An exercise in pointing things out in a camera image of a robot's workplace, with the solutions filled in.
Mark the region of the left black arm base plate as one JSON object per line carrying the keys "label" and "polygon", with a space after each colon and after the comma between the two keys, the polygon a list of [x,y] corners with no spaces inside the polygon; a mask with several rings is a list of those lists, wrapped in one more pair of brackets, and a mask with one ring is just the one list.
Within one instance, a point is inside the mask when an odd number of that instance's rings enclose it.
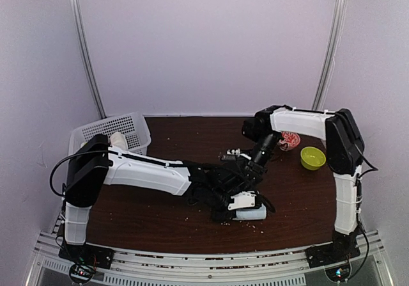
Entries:
{"label": "left black arm base plate", "polygon": [[64,244],[59,249],[58,256],[62,259],[78,262],[90,267],[110,269],[114,250],[90,244],[82,246]]}

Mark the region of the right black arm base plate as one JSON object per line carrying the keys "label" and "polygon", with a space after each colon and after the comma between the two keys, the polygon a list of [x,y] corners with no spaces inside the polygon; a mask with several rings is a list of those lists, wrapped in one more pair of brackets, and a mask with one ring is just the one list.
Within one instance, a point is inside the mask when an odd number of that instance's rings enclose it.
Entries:
{"label": "right black arm base plate", "polygon": [[321,246],[310,246],[305,250],[305,255],[309,267],[315,268],[346,262],[350,258],[360,256],[360,250],[355,243],[337,240]]}

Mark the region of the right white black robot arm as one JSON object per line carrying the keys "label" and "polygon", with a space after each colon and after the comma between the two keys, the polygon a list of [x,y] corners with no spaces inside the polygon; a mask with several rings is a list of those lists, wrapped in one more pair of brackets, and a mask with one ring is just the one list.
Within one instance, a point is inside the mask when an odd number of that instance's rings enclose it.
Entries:
{"label": "right white black robot arm", "polygon": [[331,112],[273,105],[243,123],[242,134],[256,146],[248,153],[240,149],[228,150],[220,159],[243,161],[245,168],[250,170],[260,168],[284,132],[318,138],[326,144],[326,164],[336,184],[333,243],[328,246],[327,254],[333,261],[341,261],[352,251],[352,242],[360,227],[360,179],[364,174],[365,144],[356,121],[347,108]]}

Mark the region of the white terry towel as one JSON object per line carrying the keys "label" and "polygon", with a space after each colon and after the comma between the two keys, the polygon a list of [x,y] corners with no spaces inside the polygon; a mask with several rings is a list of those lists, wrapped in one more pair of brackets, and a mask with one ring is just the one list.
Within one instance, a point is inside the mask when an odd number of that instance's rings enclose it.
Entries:
{"label": "white terry towel", "polygon": [[128,143],[126,136],[119,131],[114,132],[110,137],[109,140],[111,142],[112,147],[118,147],[121,150],[128,150]]}

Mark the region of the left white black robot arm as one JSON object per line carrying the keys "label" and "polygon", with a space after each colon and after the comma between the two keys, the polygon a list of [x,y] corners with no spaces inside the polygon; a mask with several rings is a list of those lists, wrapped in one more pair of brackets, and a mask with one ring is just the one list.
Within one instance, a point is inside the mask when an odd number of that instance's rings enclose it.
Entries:
{"label": "left white black robot arm", "polygon": [[86,242],[89,213],[102,186],[152,189],[205,203],[214,221],[255,221],[266,207],[253,183],[238,169],[218,164],[166,161],[114,146],[97,134],[70,156],[66,179],[66,250],[78,263],[92,256]]}

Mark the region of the light blue towel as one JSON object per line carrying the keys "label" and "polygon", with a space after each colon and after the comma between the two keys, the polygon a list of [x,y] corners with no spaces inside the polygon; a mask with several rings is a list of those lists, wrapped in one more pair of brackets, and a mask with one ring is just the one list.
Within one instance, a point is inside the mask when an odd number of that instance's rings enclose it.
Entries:
{"label": "light blue towel", "polygon": [[266,207],[262,205],[258,209],[237,209],[235,214],[236,216],[233,218],[235,221],[259,221],[266,218],[267,211]]}

